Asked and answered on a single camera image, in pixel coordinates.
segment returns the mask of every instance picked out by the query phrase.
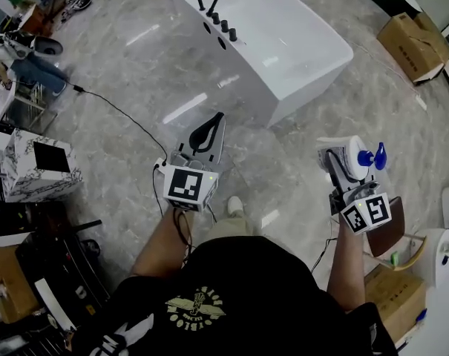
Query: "tile floor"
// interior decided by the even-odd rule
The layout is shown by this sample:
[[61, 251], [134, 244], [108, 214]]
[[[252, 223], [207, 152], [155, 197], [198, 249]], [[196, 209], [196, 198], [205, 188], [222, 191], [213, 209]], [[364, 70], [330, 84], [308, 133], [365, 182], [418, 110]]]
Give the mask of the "tile floor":
[[[73, 83], [133, 115], [169, 151], [191, 122], [224, 112], [224, 172], [212, 199], [214, 212], [222, 217], [226, 199], [237, 194], [257, 227], [266, 215], [278, 214], [261, 233], [311, 266], [331, 230], [327, 195], [332, 188], [316, 162], [320, 136], [358, 134], [375, 149], [384, 141], [407, 231], [442, 226], [441, 192], [449, 186], [449, 84], [442, 75], [418, 87], [427, 104], [423, 110], [402, 70], [376, 40], [388, 20], [378, 6], [371, 0], [302, 1], [350, 43], [354, 59], [323, 95], [270, 129], [253, 123], [232, 83], [220, 88], [230, 75], [193, 46], [171, 0], [94, 0], [53, 37], [65, 47], [60, 64]], [[162, 123], [202, 93], [205, 102]], [[162, 154], [136, 125], [95, 96], [68, 88], [53, 108], [59, 115], [46, 134], [76, 148], [85, 178], [82, 190], [69, 199], [71, 218], [104, 222], [85, 235], [102, 246], [113, 288], [160, 218], [151, 171]], [[157, 185], [160, 190], [162, 177]], [[211, 223], [210, 214], [198, 217], [196, 243]], [[333, 246], [315, 270], [323, 288]]]

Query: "wooden chair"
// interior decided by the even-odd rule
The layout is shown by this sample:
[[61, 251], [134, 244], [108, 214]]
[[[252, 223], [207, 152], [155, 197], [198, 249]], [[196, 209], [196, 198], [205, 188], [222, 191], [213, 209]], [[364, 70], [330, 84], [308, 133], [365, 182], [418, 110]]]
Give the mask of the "wooden chair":
[[[377, 229], [367, 232], [367, 241], [370, 244], [372, 254], [367, 252], [363, 253], [383, 266], [391, 268], [394, 271], [402, 271], [410, 268], [419, 259], [424, 252], [427, 238], [405, 233], [404, 207], [402, 206], [401, 197], [392, 199], [389, 202], [389, 208], [392, 220]], [[395, 266], [386, 260], [378, 258], [383, 253], [389, 251], [402, 237], [422, 241], [417, 252], [404, 265]]]

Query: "bathtub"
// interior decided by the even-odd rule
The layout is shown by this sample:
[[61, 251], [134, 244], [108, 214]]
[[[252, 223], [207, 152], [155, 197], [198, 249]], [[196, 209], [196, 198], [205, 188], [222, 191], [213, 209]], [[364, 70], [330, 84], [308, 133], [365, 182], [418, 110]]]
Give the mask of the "bathtub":
[[322, 94], [353, 58], [351, 47], [300, 0], [219, 0], [214, 11], [237, 41], [206, 16], [213, 0], [173, 0], [196, 46], [237, 76], [232, 87], [255, 120], [270, 126]]

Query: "sneaker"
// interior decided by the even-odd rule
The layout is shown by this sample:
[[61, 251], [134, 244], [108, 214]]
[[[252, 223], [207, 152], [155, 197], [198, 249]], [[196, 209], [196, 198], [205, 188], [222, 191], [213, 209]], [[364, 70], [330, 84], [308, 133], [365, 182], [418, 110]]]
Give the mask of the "sneaker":
[[230, 197], [227, 201], [227, 213], [231, 216], [236, 211], [240, 211], [242, 214], [244, 213], [244, 205], [242, 204], [242, 200], [236, 196]]
[[59, 95], [61, 95], [62, 91], [66, 89], [67, 85], [67, 83], [64, 83], [64, 87], [60, 90], [60, 92], [53, 92], [53, 96], [58, 97]]

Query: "black t-shirt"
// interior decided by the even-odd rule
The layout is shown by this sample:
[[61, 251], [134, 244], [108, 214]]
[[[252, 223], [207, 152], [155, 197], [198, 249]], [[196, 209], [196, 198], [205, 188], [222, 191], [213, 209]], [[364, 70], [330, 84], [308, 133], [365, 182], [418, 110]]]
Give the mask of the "black t-shirt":
[[170, 280], [128, 278], [73, 336], [72, 349], [397, 355], [374, 304], [345, 314], [301, 260], [264, 237], [208, 241]]

